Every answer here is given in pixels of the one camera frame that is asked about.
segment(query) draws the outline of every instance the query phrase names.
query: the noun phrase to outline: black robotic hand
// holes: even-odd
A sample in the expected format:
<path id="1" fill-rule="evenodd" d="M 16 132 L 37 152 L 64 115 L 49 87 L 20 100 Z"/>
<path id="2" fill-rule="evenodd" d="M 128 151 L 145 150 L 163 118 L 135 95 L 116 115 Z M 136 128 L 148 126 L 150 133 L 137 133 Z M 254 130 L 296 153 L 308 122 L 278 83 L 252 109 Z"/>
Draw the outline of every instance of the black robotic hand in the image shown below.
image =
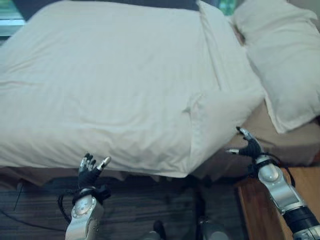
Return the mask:
<path id="1" fill-rule="evenodd" d="M 244 148 L 230 148 L 226 150 L 228 154 L 236 154 L 251 157 L 253 160 L 257 159 L 264 153 L 263 147 L 258 140 L 247 129 L 237 126 L 238 132 L 243 135 L 243 139 L 248 141 L 248 145 Z"/>
<path id="2" fill-rule="evenodd" d="M 107 156 L 100 164 L 97 165 L 97 161 L 93 158 L 93 155 L 87 153 L 81 161 L 78 174 L 79 189 L 93 187 L 103 169 L 111 161 L 111 157 Z"/>

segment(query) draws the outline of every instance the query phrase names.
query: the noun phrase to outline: dark carpet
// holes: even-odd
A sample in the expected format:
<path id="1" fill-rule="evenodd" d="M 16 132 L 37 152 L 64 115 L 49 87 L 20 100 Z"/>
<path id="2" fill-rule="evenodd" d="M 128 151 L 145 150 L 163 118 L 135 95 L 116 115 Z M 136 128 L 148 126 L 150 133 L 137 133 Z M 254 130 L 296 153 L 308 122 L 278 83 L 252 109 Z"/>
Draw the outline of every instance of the dark carpet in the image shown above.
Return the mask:
<path id="1" fill-rule="evenodd" d="M 149 177 L 129 177 L 126 181 L 103 178 L 112 196 L 104 202 L 104 215 L 100 223 L 99 240 L 135 240 L 152 229 L 155 220 L 164 222 L 169 240 L 194 239 L 193 189 L 195 179 L 162 179 L 155 182 Z M 74 190 L 76 178 L 59 178 L 43 187 L 23 184 L 14 210 L 18 191 L 0 191 L 0 208 L 7 214 L 32 224 L 66 229 L 67 223 L 57 206 L 57 196 Z M 247 240 L 237 193 L 232 183 L 218 182 L 200 187 L 206 200 L 207 215 L 223 224 L 234 240 Z M 70 212 L 71 198 L 64 201 Z M 0 221 L 0 239 L 64 239 L 64 233 L 23 225 L 4 215 Z"/>

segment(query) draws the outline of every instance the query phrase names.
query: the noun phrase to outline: wrinkled sheet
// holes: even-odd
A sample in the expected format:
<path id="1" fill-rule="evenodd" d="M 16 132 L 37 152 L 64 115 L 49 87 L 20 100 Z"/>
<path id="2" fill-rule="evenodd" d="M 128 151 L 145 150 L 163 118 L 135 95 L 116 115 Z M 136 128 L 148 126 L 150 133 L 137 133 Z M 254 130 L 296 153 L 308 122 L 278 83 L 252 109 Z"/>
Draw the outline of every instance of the wrinkled sheet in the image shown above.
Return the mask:
<path id="1" fill-rule="evenodd" d="M 185 177 L 264 98 L 223 14 L 60 1 L 0 48 L 0 166 Z"/>

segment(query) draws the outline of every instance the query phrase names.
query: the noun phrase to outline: silver robotic arm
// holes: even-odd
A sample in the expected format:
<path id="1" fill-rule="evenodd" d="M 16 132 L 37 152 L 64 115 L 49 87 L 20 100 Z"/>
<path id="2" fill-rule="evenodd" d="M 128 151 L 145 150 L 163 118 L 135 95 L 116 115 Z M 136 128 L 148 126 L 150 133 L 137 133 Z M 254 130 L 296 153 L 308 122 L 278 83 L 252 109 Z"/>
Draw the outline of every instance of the silver robotic arm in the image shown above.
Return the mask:
<path id="1" fill-rule="evenodd" d="M 246 129 L 237 130 L 248 141 L 242 149 L 228 149 L 229 154 L 252 157 L 252 168 L 293 233 L 294 240 L 320 240 L 320 224 L 297 190 L 287 182 L 282 170 L 264 152 L 257 139 Z"/>
<path id="2" fill-rule="evenodd" d="M 110 192 L 105 186 L 97 189 L 94 184 L 110 161 L 111 157 L 108 156 L 96 166 L 96 160 L 89 153 L 82 159 L 78 176 L 79 191 L 72 201 L 72 220 L 66 230 L 65 240 L 95 239 L 104 213 L 103 200 L 110 196 Z"/>

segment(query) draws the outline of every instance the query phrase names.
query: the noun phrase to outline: white pillow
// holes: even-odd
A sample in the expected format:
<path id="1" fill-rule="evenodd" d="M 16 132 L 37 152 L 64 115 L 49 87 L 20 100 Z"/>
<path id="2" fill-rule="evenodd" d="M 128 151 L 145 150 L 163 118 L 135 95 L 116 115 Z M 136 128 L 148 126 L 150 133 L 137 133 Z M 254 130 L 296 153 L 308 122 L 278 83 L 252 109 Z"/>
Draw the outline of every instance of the white pillow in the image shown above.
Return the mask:
<path id="1" fill-rule="evenodd" d="M 320 115 L 320 34 L 309 20 L 266 33 L 247 55 L 267 91 L 266 104 L 278 133 Z"/>
<path id="2" fill-rule="evenodd" d="M 244 35 L 247 45 L 277 27 L 305 19 L 317 19 L 317 15 L 285 0 L 246 0 L 235 10 L 233 16 L 233 21 Z"/>

